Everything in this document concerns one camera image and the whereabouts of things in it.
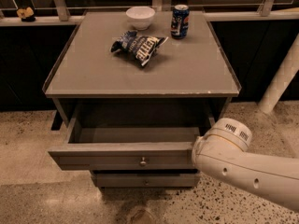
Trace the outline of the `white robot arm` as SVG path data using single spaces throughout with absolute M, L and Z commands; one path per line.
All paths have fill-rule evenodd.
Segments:
M 252 132 L 235 119 L 219 119 L 192 149 L 196 169 L 231 186 L 299 211 L 299 160 L 249 153 Z

